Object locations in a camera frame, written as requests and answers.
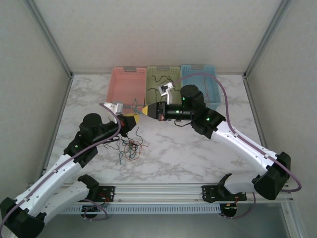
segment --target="plastic basket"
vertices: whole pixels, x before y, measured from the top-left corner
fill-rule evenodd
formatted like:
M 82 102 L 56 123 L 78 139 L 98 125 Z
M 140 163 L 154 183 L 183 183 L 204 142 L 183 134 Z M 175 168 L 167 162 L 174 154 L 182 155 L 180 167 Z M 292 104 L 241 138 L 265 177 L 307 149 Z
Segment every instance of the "plastic basket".
M 145 98 L 146 68 L 115 67 L 112 70 L 107 102 L 123 103 L 124 113 L 141 110 Z
M 161 97 L 158 87 L 163 84 L 167 84 L 169 81 L 175 82 L 181 78 L 180 67 L 175 66 L 149 66 L 147 67 L 147 81 L 146 81 L 146 93 L 145 104 L 165 101 L 166 97 Z M 175 89 L 172 91 L 173 103 L 181 104 L 180 89 L 182 83 L 177 83 Z
M 182 65 L 182 76 L 188 76 L 193 73 L 208 73 L 216 77 L 216 71 L 214 66 L 211 65 Z M 204 94 L 204 100 L 206 106 L 210 109 L 216 110 L 221 103 L 221 97 L 219 93 L 219 87 L 216 81 L 209 77 L 193 76 L 184 79 L 183 86 L 188 84 L 194 84 Z

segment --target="black joint housing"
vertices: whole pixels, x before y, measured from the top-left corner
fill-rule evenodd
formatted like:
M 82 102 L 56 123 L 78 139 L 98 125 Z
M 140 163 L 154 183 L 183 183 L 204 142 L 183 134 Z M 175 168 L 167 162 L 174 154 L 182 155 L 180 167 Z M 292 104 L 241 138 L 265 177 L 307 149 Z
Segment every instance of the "black joint housing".
M 211 139 L 212 133 L 218 130 L 218 125 L 223 121 L 225 121 L 223 115 L 210 108 L 205 108 L 199 117 L 194 114 L 192 127 L 198 134 Z
M 16 205 L 15 200 L 7 197 L 0 204 L 2 219 Z M 40 213 L 37 217 L 30 216 L 26 211 L 18 207 L 8 218 L 5 225 L 19 238 L 35 238 L 43 230 L 46 213 Z
M 164 93 L 164 92 L 166 92 L 166 90 L 167 90 L 167 88 L 168 88 L 168 87 L 167 87 L 167 86 L 162 85 L 160 88 L 161 88 L 162 92 Z
M 180 95 L 182 96 L 182 106 L 184 109 L 198 113 L 199 109 L 204 109 L 206 107 L 204 95 L 195 85 L 186 85 L 182 87 Z
M 277 155 L 276 160 L 288 170 L 291 170 L 291 157 L 288 154 L 282 152 Z M 278 164 L 274 163 L 271 167 L 268 167 L 264 175 L 254 178 L 252 183 L 254 184 L 254 189 L 262 197 L 268 200 L 275 200 L 288 179 L 289 174 Z
M 87 188 L 89 189 L 87 199 L 94 200 L 98 194 L 99 183 L 89 175 L 80 176 L 78 181 L 87 185 Z
M 75 139 L 72 142 L 70 142 L 64 150 L 64 155 L 67 154 L 69 156 L 74 156 L 91 144 L 91 142 L 88 142 L 82 138 L 80 132 L 77 132 Z M 74 162 L 79 163 L 80 166 L 83 168 L 95 157 L 96 154 L 98 154 L 98 150 L 95 146 L 77 156 L 74 159 Z
M 120 134 L 123 137 L 127 137 L 127 133 L 136 126 L 136 121 L 133 116 L 126 116 L 125 114 L 118 115 L 121 124 Z

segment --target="silver metal part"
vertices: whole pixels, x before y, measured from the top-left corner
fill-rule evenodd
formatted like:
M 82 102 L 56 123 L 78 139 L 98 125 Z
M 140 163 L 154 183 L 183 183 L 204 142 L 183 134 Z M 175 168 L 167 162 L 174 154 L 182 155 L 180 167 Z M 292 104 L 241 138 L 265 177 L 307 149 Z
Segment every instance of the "silver metal part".
M 249 103 L 250 103 L 250 107 L 251 107 L 252 115 L 253 115 L 253 118 L 254 118 L 254 122 L 255 122 L 256 127 L 257 127 L 257 131 L 258 131 L 258 134 L 259 134 L 261 145 L 267 148 L 267 143 L 266 143 L 266 140 L 265 140 L 265 137 L 264 137 L 264 133 L 263 133 L 262 127 L 261 127 L 261 123 L 260 123 L 260 119 L 259 119 L 259 116 L 258 116 L 258 112 L 257 112 L 256 106 L 255 106 L 254 101 L 253 101 L 253 97 L 252 97 L 252 93 L 250 91 L 249 83 L 248 83 L 248 81 L 245 78 L 243 79 L 243 83 L 244 83 L 244 87 L 245 87 L 246 92 L 247 92 L 248 100 L 249 100 Z
M 53 150 L 53 147 L 54 147 L 54 144 L 55 144 L 58 128 L 59 128 L 59 125 L 60 125 L 60 122 L 61 122 L 61 119 L 62 119 L 62 116 L 63 116 L 63 113 L 64 113 L 64 109 L 66 107 L 66 103 L 67 103 L 67 99 L 68 99 L 68 95 L 69 95 L 69 92 L 70 92 L 70 88 L 71 88 L 72 82 L 73 82 L 73 76 L 70 78 L 70 80 L 68 82 L 68 85 L 67 85 L 67 88 L 66 88 L 66 91 L 64 93 L 63 101 L 62 101 L 62 104 L 61 104 L 59 112 L 58 112 L 57 121 L 56 121 L 56 123 L 54 125 L 53 131 L 52 131 L 52 135 L 51 135 L 51 139 L 50 139 L 50 141 L 48 143 L 48 148 L 46 150 L 44 162 L 43 162 L 42 166 L 40 166 L 39 173 L 36 176 L 37 178 L 40 178 L 43 175 L 44 170 L 46 170 L 46 168 L 47 168 L 47 166 L 48 166 L 48 164 L 50 162 L 50 158 L 51 158 L 52 150 Z
M 43 17 L 38 10 L 36 4 L 33 2 L 33 0 L 23 0 L 29 11 L 31 12 L 33 18 L 35 19 L 37 25 L 39 26 L 44 38 L 46 39 L 49 47 L 51 48 L 52 52 L 56 56 L 56 59 L 58 60 L 59 64 L 62 66 L 62 68 L 65 70 L 65 73 L 71 77 L 70 69 L 67 65 L 66 60 L 64 59 L 62 53 L 59 50 L 59 47 L 57 43 L 55 42 L 51 32 L 49 31 L 49 28 L 47 27 L 45 21 L 43 20 Z
M 64 209 L 61 214 L 84 214 L 83 204 L 75 204 Z M 219 204 L 109 204 L 106 208 L 108 214 L 212 214 L 220 213 Z
M 288 228 L 290 238 L 306 238 L 306 230 L 295 208 L 294 203 L 281 203 L 285 223 Z
M 263 54 L 264 50 L 266 49 L 266 46 L 268 45 L 270 39 L 272 38 L 277 26 L 281 22 L 281 19 L 283 18 L 289 4 L 292 0 L 282 0 L 280 5 L 278 6 L 270 24 L 268 25 L 268 28 L 266 29 L 258 48 L 256 49 L 255 53 L 252 56 L 251 61 L 249 62 L 249 65 L 246 69 L 246 78 L 250 76 L 252 73 L 254 67 L 257 65 L 261 55 Z
M 67 189 L 71 184 L 65 184 L 59 192 Z M 114 199 L 111 204 L 205 204 L 203 201 L 203 185 L 216 183 L 193 184 L 100 184 L 100 186 L 115 186 Z M 251 193 L 247 193 L 247 201 L 252 203 Z M 267 200 L 256 193 L 257 203 L 292 202 L 290 193 L 281 192 L 274 201 Z
M 123 104 L 122 103 L 104 103 L 104 106 L 106 106 L 107 108 L 109 108 L 113 113 L 115 114 L 120 114 L 122 113 L 123 110 Z M 114 116 L 111 115 L 112 120 L 117 123 L 117 120 L 115 119 Z
M 174 88 L 172 82 L 168 82 L 167 84 L 163 85 L 163 87 L 167 87 L 164 91 L 161 88 L 162 86 L 158 87 L 158 91 L 161 96 L 167 96 L 167 104 L 173 103 L 173 96 L 171 90 Z

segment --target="basket handle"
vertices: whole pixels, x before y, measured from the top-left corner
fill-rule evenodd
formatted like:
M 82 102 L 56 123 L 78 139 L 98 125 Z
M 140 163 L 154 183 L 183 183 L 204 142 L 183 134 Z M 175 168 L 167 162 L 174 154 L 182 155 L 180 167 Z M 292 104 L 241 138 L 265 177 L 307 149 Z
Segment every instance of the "basket handle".
M 137 68 L 136 67 L 123 67 L 124 72 L 136 72 Z
M 157 66 L 157 71 L 169 71 L 169 66 Z
M 192 65 L 191 70 L 204 70 L 205 66 L 204 65 Z

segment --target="gray wall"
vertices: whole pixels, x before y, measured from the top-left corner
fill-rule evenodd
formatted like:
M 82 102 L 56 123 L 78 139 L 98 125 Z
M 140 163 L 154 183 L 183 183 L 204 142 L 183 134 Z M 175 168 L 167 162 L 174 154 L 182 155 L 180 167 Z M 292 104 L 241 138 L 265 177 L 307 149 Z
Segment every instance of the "gray wall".
M 34 0 L 70 69 L 212 64 L 243 72 L 281 0 Z
M 303 184 L 293 193 L 295 204 L 310 237 L 316 237 L 316 0 L 293 0 L 249 85 L 269 148 L 292 158 L 292 171 Z
M 249 205 L 239 205 L 240 213 Z M 58 215 L 39 238 L 288 238 L 279 204 L 257 204 L 248 216 L 224 220 L 218 214 L 115 215 L 100 222 Z
M 35 181 L 67 76 L 22 0 L 0 1 L 0 201 Z

